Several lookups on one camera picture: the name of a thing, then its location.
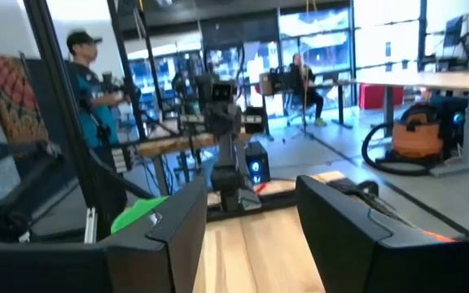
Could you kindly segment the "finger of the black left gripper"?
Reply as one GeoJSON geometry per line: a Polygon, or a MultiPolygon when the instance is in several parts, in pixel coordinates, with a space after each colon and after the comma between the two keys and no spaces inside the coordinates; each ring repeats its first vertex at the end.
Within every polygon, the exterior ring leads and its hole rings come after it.
{"type": "Polygon", "coordinates": [[[214,108],[209,108],[204,114],[204,127],[207,133],[220,136],[223,132],[223,115],[214,108]]]}
{"type": "Polygon", "coordinates": [[[241,109],[233,108],[225,111],[225,123],[223,126],[223,134],[233,134],[236,135],[239,133],[241,125],[241,109]]]}

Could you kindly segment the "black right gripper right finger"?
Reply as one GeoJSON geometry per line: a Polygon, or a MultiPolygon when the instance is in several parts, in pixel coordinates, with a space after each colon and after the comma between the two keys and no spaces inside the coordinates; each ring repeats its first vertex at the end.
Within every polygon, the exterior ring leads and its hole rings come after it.
{"type": "Polygon", "coordinates": [[[327,293],[453,293],[448,244],[314,180],[296,180],[300,223],[327,293]]]}

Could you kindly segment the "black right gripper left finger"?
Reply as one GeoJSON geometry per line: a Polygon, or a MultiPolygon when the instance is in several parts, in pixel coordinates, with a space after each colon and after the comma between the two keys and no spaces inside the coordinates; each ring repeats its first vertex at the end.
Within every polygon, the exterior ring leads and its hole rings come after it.
{"type": "Polygon", "coordinates": [[[100,293],[192,293],[204,240],[207,183],[184,185],[106,243],[100,293]]]}

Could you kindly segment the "black computer tower blue lights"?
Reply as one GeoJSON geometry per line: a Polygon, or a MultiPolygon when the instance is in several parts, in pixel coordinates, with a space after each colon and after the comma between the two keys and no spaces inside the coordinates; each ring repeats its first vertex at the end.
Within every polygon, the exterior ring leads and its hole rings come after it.
{"type": "Polygon", "coordinates": [[[253,184],[270,181],[269,158],[260,142],[249,142],[245,146],[246,163],[253,184]]]}

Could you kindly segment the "wooden background table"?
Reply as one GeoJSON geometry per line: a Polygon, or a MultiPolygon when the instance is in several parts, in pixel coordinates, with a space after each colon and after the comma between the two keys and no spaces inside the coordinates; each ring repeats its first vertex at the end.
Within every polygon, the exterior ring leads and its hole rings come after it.
{"type": "Polygon", "coordinates": [[[208,133],[198,134],[193,137],[167,137],[158,140],[139,143],[137,151],[142,157],[151,158],[155,168],[156,182],[160,195],[169,195],[168,183],[163,165],[163,155],[167,153],[190,150],[192,147],[201,149],[217,145],[214,136],[208,133]]]}

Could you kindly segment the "green plastic bucket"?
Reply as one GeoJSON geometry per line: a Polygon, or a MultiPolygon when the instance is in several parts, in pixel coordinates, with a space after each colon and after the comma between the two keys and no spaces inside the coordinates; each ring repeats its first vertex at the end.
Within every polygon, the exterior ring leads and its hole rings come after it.
{"type": "Polygon", "coordinates": [[[158,205],[163,203],[168,196],[154,199],[139,199],[133,206],[126,208],[112,223],[111,234],[115,234],[126,226],[134,223],[137,219],[152,212],[158,205]]]}

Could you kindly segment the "person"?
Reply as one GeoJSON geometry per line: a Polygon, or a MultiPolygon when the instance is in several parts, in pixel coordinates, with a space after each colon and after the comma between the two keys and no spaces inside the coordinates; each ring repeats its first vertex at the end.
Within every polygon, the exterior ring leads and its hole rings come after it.
{"type": "Polygon", "coordinates": [[[319,127],[326,126],[327,123],[321,117],[324,97],[314,88],[315,76],[311,67],[303,62],[300,53],[295,53],[292,56],[291,78],[293,92],[302,97],[305,107],[315,106],[314,124],[319,127]]]}
{"type": "Polygon", "coordinates": [[[113,165],[110,145],[119,142],[112,109],[130,101],[122,90],[104,93],[98,75],[90,68],[97,59],[98,44],[103,39],[85,30],[70,32],[66,44],[72,61],[67,65],[72,92],[79,104],[79,121],[88,147],[106,164],[113,165]]]}

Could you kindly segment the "red box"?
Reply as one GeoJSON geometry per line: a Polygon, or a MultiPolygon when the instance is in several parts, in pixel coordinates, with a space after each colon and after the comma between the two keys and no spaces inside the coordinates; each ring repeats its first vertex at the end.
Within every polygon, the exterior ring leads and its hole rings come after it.
{"type": "MultiPolygon", "coordinates": [[[[359,85],[358,105],[362,110],[377,110],[384,105],[385,88],[381,85],[359,85]]],[[[400,106],[403,103],[404,89],[393,88],[393,105],[400,106]]]]}

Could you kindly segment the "orange black shop vacuum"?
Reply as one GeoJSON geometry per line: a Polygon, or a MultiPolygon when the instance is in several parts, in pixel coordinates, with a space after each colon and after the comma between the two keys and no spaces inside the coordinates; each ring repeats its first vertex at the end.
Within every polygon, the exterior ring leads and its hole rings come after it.
{"type": "Polygon", "coordinates": [[[374,126],[362,143],[362,158],[379,171],[400,176],[427,176],[441,162],[444,142],[441,137],[441,115],[428,103],[416,103],[390,122],[374,126]],[[371,159],[369,143],[376,132],[390,130],[391,146],[385,157],[371,159]]]}

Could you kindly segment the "dark computer tower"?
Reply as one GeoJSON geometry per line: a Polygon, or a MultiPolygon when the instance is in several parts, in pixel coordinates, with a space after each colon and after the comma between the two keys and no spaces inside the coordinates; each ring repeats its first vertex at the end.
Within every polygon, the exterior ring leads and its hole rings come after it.
{"type": "Polygon", "coordinates": [[[445,160],[451,157],[451,151],[461,144],[467,100],[464,98],[444,97],[442,102],[442,133],[445,160]]]}

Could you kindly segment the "black metal stand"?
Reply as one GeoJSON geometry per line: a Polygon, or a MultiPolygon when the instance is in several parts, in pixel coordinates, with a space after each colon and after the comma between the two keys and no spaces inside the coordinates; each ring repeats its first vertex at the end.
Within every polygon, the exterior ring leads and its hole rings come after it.
{"type": "Polygon", "coordinates": [[[0,199],[0,242],[4,243],[17,243],[28,233],[33,218],[19,212],[18,206],[28,198],[34,184],[64,164],[61,148],[53,142],[0,142],[0,160],[16,155],[31,155],[36,161],[21,182],[0,199]]]}

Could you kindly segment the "light wooden desk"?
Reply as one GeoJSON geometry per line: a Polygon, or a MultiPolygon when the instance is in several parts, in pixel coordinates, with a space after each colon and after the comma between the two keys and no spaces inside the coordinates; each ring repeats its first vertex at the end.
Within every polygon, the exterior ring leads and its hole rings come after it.
{"type": "MultiPolygon", "coordinates": [[[[457,173],[469,170],[469,72],[417,72],[399,73],[387,72],[375,77],[362,77],[356,79],[358,84],[381,85],[384,92],[384,122],[390,122],[399,117],[393,116],[393,88],[415,87],[422,90],[430,90],[430,98],[426,102],[436,107],[441,115],[442,133],[442,102],[444,97],[464,98],[467,100],[465,121],[463,126],[463,138],[461,144],[451,151],[451,157],[444,159],[442,153],[441,162],[431,169],[428,175],[440,176],[446,173],[457,173]]],[[[391,146],[392,132],[381,129],[374,134],[370,143],[368,154],[371,159],[385,157],[385,152],[391,146]]]]}

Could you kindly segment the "red yellow patterned cloth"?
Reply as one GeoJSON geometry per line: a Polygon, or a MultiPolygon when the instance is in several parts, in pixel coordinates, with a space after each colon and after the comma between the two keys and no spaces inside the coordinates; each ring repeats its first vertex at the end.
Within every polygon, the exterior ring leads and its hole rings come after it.
{"type": "Polygon", "coordinates": [[[23,62],[6,55],[0,55],[0,125],[10,143],[50,140],[23,62]]]}

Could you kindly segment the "black computer monitor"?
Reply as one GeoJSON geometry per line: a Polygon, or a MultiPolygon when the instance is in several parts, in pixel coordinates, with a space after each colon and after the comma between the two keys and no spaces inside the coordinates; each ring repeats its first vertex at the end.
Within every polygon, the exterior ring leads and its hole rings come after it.
{"type": "Polygon", "coordinates": [[[462,24],[465,20],[464,15],[456,16],[448,20],[445,24],[443,38],[443,47],[457,46],[462,39],[462,24]]]}

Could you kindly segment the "black table edge frame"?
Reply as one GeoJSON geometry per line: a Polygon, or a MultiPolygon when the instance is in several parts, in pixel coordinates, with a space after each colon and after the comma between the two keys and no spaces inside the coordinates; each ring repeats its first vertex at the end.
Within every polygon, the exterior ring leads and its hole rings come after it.
{"type": "MultiPolygon", "coordinates": [[[[396,192],[402,198],[408,200],[413,205],[424,210],[438,221],[445,223],[451,229],[456,230],[458,233],[469,237],[469,230],[453,221],[446,215],[438,212],[436,209],[431,208],[422,201],[416,199],[414,196],[409,195],[403,190],[390,184],[389,182],[382,181],[381,184],[390,190],[396,192]]],[[[267,212],[278,210],[282,208],[290,208],[297,203],[294,191],[296,181],[293,179],[274,179],[273,181],[263,182],[254,186],[256,198],[260,201],[261,206],[254,209],[245,210],[241,204],[230,212],[224,212],[221,207],[221,196],[219,192],[212,192],[208,195],[208,221],[222,221],[225,219],[235,218],[239,216],[246,216],[250,214],[257,214],[259,212],[267,212]]]]}

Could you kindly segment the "silver aluminium bracket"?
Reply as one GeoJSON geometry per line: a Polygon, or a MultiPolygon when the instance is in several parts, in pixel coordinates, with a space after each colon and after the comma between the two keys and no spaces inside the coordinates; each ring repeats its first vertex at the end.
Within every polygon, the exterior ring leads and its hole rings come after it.
{"type": "Polygon", "coordinates": [[[95,243],[97,234],[97,213],[95,208],[87,208],[85,216],[84,243],[95,243]]]}

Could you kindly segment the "black rig frame post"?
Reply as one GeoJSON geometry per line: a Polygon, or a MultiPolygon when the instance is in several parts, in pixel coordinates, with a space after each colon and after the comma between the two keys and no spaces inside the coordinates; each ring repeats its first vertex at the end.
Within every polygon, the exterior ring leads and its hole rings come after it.
{"type": "Polygon", "coordinates": [[[96,241],[110,235],[112,198],[104,194],[104,180],[119,181],[112,170],[90,149],[83,138],[78,103],[71,83],[46,0],[23,0],[40,56],[49,74],[55,101],[59,108],[68,142],[68,153],[74,161],[87,208],[97,213],[96,241]]]}

